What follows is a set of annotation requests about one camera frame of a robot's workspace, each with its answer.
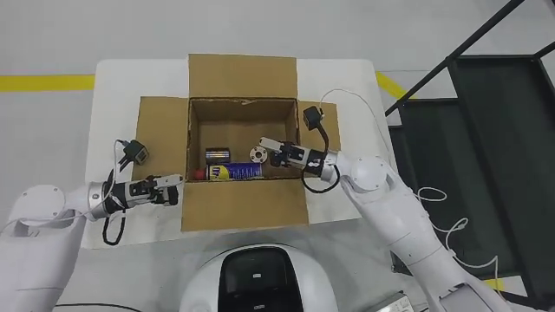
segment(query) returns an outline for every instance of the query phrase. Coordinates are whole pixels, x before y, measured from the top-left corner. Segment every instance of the red object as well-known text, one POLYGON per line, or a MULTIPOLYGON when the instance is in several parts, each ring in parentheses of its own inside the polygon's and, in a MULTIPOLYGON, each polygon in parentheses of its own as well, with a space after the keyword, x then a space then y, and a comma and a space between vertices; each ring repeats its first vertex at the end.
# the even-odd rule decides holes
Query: red object
POLYGON ((198 180, 206 179, 206 170, 205 169, 197 169, 194 172, 194 179, 198 179, 198 180))

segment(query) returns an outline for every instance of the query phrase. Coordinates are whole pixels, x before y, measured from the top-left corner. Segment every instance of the box flap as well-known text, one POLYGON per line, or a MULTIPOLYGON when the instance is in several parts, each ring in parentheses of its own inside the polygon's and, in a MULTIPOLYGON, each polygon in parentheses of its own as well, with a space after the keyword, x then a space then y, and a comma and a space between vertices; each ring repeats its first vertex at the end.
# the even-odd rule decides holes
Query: box flap
POLYGON ((150 153, 143 166, 134 165, 133 180, 149 175, 185 176, 187 98, 141 97, 135 138, 150 153))
POLYGON ((309 223, 298 179, 187 183, 184 195, 181 231, 309 223))
MULTIPOLYGON (((301 146, 313 148, 323 151, 324 144, 322 136, 315 129, 309 131, 303 121, 303 111, 311 106, 319 106, 319 102, 315 101, 299 101, 298 102, 298 123, 299 123, 299 136, 301 139, 301 146)), ((339 124, 337 120, 337 105, 328 102, 322 103, 322 110, 325 116, 322 120, 323 128, 325 129, 330 139, 330 150, 341 150, 341 141, 339 138, 339 124)))
POLYGON ((189 55, 189 96, 297 98, 297 59, 189 55))

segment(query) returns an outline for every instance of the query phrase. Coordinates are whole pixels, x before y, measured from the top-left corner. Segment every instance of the black cable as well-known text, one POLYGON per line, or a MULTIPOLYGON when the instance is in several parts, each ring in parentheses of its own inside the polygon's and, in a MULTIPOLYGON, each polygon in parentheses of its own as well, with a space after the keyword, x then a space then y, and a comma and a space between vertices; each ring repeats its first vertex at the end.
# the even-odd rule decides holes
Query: black cable
POLYGON ((104 244, 110 246, 116 246, 120 243, 121 237, 123 236, 123 231, 125 230, 125 219, 126 217, 123 216, 120 223, 120 232, 118 232, 118 236, 115 238, 115 241, 108 240, 108 227, 110 226, 110 218, 104 219, 104 226, 102 227, 102 240, 104 240, 104 244))
POLYGON ((304 188, 308 189, 309 191, 315 193, 315 194, 324 194, 325 192, 329 192, 332 189, 334 189, 335 187, 337 187, 337 185, 339 184, 339 179, 341 178, 341 173, 339 172, 339 169, 337 168, 337 166, 333 166, 336 169, 336 175, 337 175, 337 179, 336 181, 333 183, 333 185, 329 186, 326 189, 322 189, 321 191, 314 189, 312 187, 310 187, 309 185, 306 184, 306 180, 304 179, 304 169, 301 173, 301 182, 303 182, 304 188))
POLYGON ((115 303, 60 303, 55 305, 55 307, 84 307, 84 306, 102 306, 102 307, 114 307, 117 309, 126 309, 133 312, 142 312, 139 309, 134 309, 132 307, 116 305, 115 303))
MULTIPOLYGON (((127 159, 127 157, 123 157, 119 162, 120 172, 123 169, 125 169, 125 167, 130 162, 131 161, 129 159, 127 159)), ((106 185, 112 185, 112 179, 113 178, 114 178, 114 169, 112 169, 112 171, 108 175, 106 185)), ((115 241, 110 241, 110 240, 108 240, 108 227, 110 226, 110 217, 104 219, 104 226, 102 227, 102 240, 104 241, 104 244, 107 244, 109 246, 116 246, 120 243, 121 237, 123 236, 123 231, 125 230, 125 220, 126 220, 126 217, 123 216, 123 218, 121 219, 120 232, 118 232, 118 236, 115 238, 115 241)))
POLYGON ((328 148, 330 148, 330 138, 328 137, 328 134, 326 133, 326 131, 323 130, 322 125, 318 124, 316 129, 318 129, 318 132, 320 132, 320 135, 322 135, 323 144, 324 144, 323 156, 325 157, 328 154, 328 148))

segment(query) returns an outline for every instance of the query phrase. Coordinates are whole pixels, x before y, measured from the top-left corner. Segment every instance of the black staircase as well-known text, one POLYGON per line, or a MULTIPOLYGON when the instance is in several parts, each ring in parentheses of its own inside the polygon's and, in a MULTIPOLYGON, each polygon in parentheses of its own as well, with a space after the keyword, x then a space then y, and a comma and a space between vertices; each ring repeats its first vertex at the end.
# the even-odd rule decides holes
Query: black staircase
MULTIPOLYGON (((524 1, 511 0, 386 115, 401 117, 389 132, 403 180, 449 196, 423 202, 434 224, 470 219, 449 239, 458 257, 481 264, 498 255, 499 276, 521 276, 528 295, 506 298, 546 309, 555 305, 555 90, 541 58, 555 42, 535 55, 462 55, 524 1), (409 99, 444 68, 458 98, 409 99)), ((394 270, 408 273, 397 258, 394 270)), ((492 278, 493 267, 469 272, 492 278)))

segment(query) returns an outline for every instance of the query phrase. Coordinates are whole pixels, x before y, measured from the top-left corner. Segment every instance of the can label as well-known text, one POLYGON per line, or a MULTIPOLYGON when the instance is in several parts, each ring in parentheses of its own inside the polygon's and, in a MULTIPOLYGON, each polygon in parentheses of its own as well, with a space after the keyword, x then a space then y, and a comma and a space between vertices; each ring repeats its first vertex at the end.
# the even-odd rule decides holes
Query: can label
POLYGON ((229 163, 208 166, 208 179, 253 179, 262 176, 260 163, 229 163))

